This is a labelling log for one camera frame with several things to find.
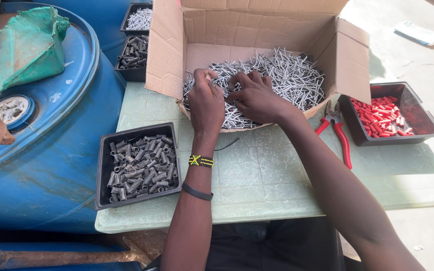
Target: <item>black wire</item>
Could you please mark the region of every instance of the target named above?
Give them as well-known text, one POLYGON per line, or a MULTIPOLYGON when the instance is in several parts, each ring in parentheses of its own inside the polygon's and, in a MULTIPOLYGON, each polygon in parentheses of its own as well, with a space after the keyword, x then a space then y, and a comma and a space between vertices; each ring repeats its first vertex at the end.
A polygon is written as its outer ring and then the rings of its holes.
POLYGON ((240 138, 236 138, 234 141, 232 141, 231 144, 229 144, 229 145, 227 145, 227 146, 225 146, 225 147, 223 147, 223 148, 220 148, 220 149, 214 150, 214 151, 221 151, 221 150, 223 150, 223 149, 225 149, 225 148, 227 148, 227 147, 230 147, 230 146, 232 146, 232 144, 234 144, 235 142, 237 142, 239 139, 240 139, 240 138))

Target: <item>black plastic tray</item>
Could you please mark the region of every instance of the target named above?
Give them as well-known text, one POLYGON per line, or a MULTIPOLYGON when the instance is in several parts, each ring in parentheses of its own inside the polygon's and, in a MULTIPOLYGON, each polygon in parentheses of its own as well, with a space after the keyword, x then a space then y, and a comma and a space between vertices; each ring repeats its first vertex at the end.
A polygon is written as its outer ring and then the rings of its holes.
POLYGON ((100 138, 100 153, 98 156, 98 173, 96 176, 96 199, 95 210, 102 210, 106 208, 116 208, 135 204, 146 200, 153 200, 156 198, 165 197, 168 195, 176 194, 182 191, 182 175, 180 173, 180 160, 176 157, 177 172, 178 172, 178 186, 175 189, 150 194, 148 196, 137 197, 129 200, 110 203, 111 189, 106 186, 110 173, 113 171, 113 157, 110 155, 110 142, 120 142, 122 140, 135 141, 139 138, 153 137, 156 134, 171 134, 174 141, 174 148, 177 149, 177 139, 175 138, 174 123, 167 122, 162 124, 150 125, 132 130, 122 132, 115 132, 106 134, 100 138))
POLYGON ((408 137, 372 138, 367 135, 353 102, 346 95, 341 95, 341 114, 358 146, 380 146, 416 144, 434 138, 434 117, 421 106, 422 101, 406 82, 371 84, 371 98, 393 96, 398 100, 395 105, 400 109, 400 116, 406 118, 405 128, 413 128, 415 135, 408 137))
POLYGON ((135 13, 138 9, 153 9, 153 4, 130 4, 125 14, 124 21, 120 27, 120 31, 124 31, 125 35, 148 35, 149 30, 126 30, 128 27, 128 17, 135 13))
MULTIPOLYGON (((146 35, 128 36, 120 55, 124 54, 125 47, 127 46, 129 39, 131 39, 133 37, 139 37, 140 38, 142 36, 146 36, 146 35)), ((146 66, 144 66, 144 67, 130 67, 128 69, 119 69, 118 68, 119 65, 120 65, 120 61, 117 61, 117 64, 115 64, 115 71, 119 71, 127 82, 145 82, 145 76, 147 75, 147 67, 146 66)))

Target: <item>black wristband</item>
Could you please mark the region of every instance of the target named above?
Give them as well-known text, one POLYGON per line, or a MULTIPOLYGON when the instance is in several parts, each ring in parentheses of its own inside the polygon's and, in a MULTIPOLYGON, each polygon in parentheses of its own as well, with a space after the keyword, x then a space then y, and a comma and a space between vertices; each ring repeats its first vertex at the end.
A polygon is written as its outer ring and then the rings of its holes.
POLYGON ((212 198, 214 197, 214 194, 213 194, 213 193, 210 193, 210 195, 209 195, 209 194, 205 194, 205 193, 200 192, 200 191, 198 191, 197 189, 191 187, 190 185, 188 185, 188 184, 185 183, 185 182, 182 184, 182 189, 183 189, 185 192, 189 193, 190 195, 192 195, 192 196, 194 196, 194 197, 196 197, 196 198, 199 198, 199 199, 201 199, 201 200, 208 200, 208 201, 211 201, 212 198))

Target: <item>cardboard box flap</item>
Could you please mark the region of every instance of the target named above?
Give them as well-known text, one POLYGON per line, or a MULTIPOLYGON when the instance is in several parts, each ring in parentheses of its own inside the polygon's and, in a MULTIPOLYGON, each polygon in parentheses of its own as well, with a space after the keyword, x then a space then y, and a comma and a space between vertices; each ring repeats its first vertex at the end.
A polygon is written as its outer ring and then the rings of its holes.
POLYGON ((369 35, 343 19, 336 25, 336 92, 370 104, 369 35))
POLYGON ((348 0, 181 0, 182 8, 263 10, 338 15, 348 0))
POLYGON ((183 13, 175 1, 155 1, 150 26, 145 88, 183 98, 183 13))

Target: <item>red-handled pliers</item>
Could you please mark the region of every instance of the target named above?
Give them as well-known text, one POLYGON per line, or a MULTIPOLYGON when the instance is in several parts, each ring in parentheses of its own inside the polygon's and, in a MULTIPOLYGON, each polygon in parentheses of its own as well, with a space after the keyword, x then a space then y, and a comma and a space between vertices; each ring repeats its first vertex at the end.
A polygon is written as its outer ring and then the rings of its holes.
POLYGON ((342 155, 344 158, 344 164, 349 168, 352 169, 353 166, 351 165, 351 158, 349 156, 349 142, 346 138, 346 135, 344 132, 342 132, 341 126, 343 123, 341 122, 341 111, 340 111, 340 105, 339 102, 336 102, 336 105, 334 106, 334 111, 331 110, 331 101, 329 101, 326 104, 326 109, 324 110, 324 118, 321 118, 322 124, 316 129, 317 135, 319 135, 326 127, 328 127, 331 120, 334 121, 334 131, 338 135, 341 145, 342 145, 342 155))

